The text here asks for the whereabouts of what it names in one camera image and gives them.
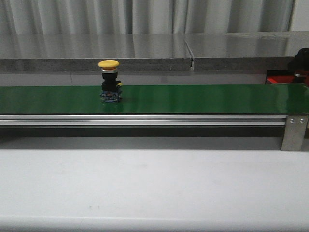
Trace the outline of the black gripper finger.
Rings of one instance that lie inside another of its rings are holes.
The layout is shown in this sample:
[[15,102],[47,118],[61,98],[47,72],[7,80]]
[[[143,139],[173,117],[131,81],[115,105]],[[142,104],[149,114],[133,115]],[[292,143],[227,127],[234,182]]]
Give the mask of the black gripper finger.
[[308,71],[309,70],[309,49],[301,48],[295,55],[292,61],[288,63],[288,70],[295,71]]

